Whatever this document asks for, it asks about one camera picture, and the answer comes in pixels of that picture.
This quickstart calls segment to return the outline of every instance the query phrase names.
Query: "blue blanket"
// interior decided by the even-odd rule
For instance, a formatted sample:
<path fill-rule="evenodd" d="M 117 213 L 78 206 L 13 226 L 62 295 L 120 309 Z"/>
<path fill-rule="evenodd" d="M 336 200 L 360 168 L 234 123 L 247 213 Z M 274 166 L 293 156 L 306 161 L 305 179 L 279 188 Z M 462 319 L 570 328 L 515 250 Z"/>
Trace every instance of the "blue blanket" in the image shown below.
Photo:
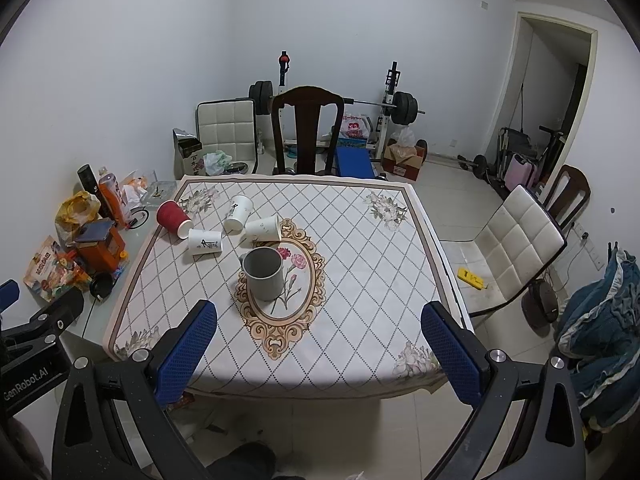
<path fill-rule="evenodd" d="M 571 372 L 583 418 L 609 431 L 629 418 L 640 401 L 640 270 L 618 251 L 604 277 L 578 290 L 562 313 L 558 349 L 578 359 Z"/>

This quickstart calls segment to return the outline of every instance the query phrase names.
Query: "white cushioned chair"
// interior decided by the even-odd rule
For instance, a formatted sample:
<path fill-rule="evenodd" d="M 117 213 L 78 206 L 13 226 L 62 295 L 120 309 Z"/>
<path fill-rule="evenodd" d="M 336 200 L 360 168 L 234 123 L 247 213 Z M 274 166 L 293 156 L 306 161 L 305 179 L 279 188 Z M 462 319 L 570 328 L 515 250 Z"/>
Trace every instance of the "white cushioned chair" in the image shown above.
<path fill-rule="evenodd" d="M 469 316 L 490 314 L 515 300 L 566 247 L 556 221 L 522 186 L 516 187 L 480 234 L 442 242 L 454 272 L 466 267 L 484 280 L 477 290 L 458 280 Z"/>
<path fill-rule="evenodd" d="M 203 150 L 222 150 L 233 157 L 232 162 L 245 162 L 251 173 L 258 169 L 252 99 L 200 103 L 196 107 L 196 132 Z"/>

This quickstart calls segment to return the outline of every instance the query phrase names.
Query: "door frame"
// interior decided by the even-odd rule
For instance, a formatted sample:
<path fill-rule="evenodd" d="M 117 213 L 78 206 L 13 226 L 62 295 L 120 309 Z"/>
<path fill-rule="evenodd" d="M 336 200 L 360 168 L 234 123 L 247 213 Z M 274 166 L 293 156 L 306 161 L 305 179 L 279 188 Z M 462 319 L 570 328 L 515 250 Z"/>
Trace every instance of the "door frame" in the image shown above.
<path fill-rule="evenodd" d="M 540 20 L 543 22 L 551 22 L 558 23 L 559 25 L 564 25 L 565 27 L 576 28 L 577 30 L 581 30 L 591 35 L 591 47 L 589 50 L 589 63 L 587 65 L 587 75 L 584 81 L 584 88 L 582 89 L 582 97 L 580 98 L 580 104 L 578 104 L 577 112 L 575 113 L 574 124 L 571 126 L 571 130 L 569 131 L 569 136 L 567 137 L 566 143 L 564 144 L 564 149 L 554 166 L 554 169 L 549 177 L 545 185 L 545 189 L 542 192 L 540 197 L 541 200 L 544 200 L 548 195 L 548 190 L 551 188 L 556 178 L 558 178 L 558 173 L 560 172 L 560 168 L 564 164 L 569 150 L 571 149 L 571 145 L 574 143 L 574 139 L 576 134 L 578 133 L 578 128 L 580 127 L 580 122 L 582 121 L 582 115 L 584 114 L 584 109 L 587 105 L 587 100 L 589 98 L 589 92 L 591 91 L 591 82 L 593 80 L 593 72 L 596 65 L 596 52 L 598 49 L 598 31 L 595 28 L 587 27 L 586 25 L 581 25 L 580 23 L 569 22 L 568 20 L 563 20 L 561 18 L 556 18 L 554 16 L 547 16 L 545 14 L 536 14 L 533 12 L 522 12 L 519 11 L 516 14 L 516 24 L 514 28 L 513 34 L 513 43 L 511 43 L 511 53 L 509 56 L 509 62 L 507 65 L 507 73 L 504 77 L 504 82 L 502 83 L 502 90 L 500 91 L 500 98 L 498 99 L 498 105 L 494 112 L 494 117 L 491 121 L 491 125 L 489 131 L 487 132 L 484 142 L 482 143 L 482 149 L 480 153 L 486 153 L 487 148 L 489 147 L 489 143 L 491 142 L 492 135 L 497 127 L 498 117 L 500 115 L 500 111 L 504 106 L 504 99 L 507 93 L 507 87 L 509 81 L 511 79 L 511 73 L 513 72 L 513 62 L 516 55 L 516 49 L 518 47 L 518 35 L 520 33 L 520 25 L 522 24 L 522 20 L 525 18 L 530 18 L 532 20 Z"/>

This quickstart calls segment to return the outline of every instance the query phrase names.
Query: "orange bottle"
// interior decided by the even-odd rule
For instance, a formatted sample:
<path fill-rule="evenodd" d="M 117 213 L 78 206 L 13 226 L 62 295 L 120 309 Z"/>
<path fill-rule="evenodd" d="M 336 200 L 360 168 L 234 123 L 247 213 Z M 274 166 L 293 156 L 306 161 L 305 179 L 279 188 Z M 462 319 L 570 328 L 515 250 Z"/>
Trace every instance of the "orange bottle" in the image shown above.
<path fill-rule="evenodd" d="M 98 182 L 98 189 L 107 201 L 113 218 L 118 223 L 118 227 L 123 228 L 129 223 L 127 208 L 127 197 L 120 192 L 120 186 L 113 173 L 105 174 Z"/>

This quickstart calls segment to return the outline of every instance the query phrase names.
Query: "black thermos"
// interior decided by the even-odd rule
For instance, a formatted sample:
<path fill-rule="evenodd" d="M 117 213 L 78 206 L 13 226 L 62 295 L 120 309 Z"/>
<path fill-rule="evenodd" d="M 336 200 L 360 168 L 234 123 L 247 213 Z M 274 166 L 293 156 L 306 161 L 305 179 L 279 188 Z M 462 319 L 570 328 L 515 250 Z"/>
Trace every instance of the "black thermos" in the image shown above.
<path fill-rule="evenodd" d="M 100 201 L 100 216 L 102 218 L 111 218 L 111 220 L 115 220 L 111 213 L 111 209 L 109 209 L 107 201 L 104 199 L 100 189 L 98 188 L 94 172 L 91 171 L 91 167 L 88 164 L 85 164 L 78 170 L 78 177 L 80 177 L 80 183 L 82 184 L 82 187 L 84 187 L 84 190 L 95 195 Z"/>

